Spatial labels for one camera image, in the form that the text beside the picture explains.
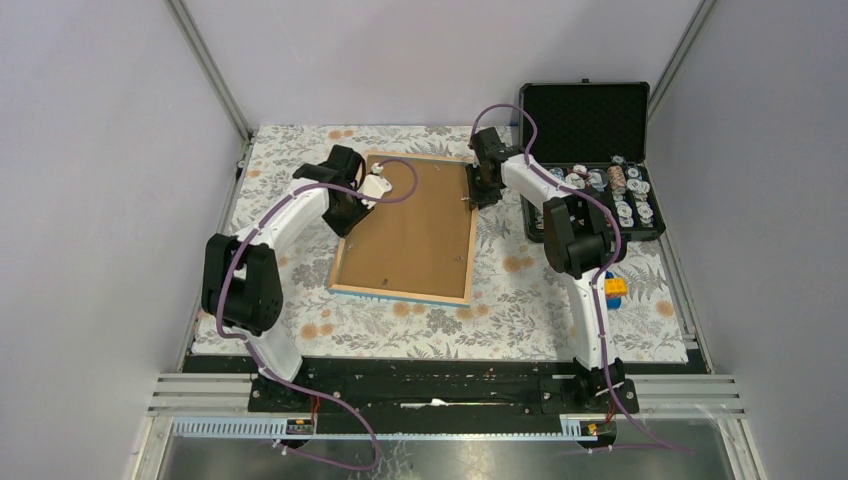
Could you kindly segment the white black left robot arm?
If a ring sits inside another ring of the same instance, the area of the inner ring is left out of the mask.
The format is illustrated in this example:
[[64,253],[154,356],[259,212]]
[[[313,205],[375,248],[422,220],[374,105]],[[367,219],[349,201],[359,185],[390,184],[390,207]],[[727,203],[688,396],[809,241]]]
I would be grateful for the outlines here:
[[309,401],[298,376],[303,357],[282,320],[279,261],[312,223],[324,221],[343,238],[392,190],[383,166],[367,166],[349,147],[335,145],[319,164],[305,163],[281,198],[254,224],[206,243],[201,307],[223,339],[247,348],[261,375],[275,381],[272,398],[288,411]]

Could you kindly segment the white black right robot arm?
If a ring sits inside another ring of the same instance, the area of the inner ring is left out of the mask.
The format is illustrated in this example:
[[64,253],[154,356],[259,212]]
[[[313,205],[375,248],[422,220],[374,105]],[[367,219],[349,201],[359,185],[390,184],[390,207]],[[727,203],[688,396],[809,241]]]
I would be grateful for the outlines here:
[[566,276],[574,327],[575,402],[597,412],[625,382],[623,362],[607,337],[606,270],[620,256],[623,241],[610,211],[586,190],[577,190],[544,169],[522,148],[506,145],[493,127],[469,139],[475,161],[466,168],[469,207],[484,208],[519,193],[543,214],[543,246],[550,268]]

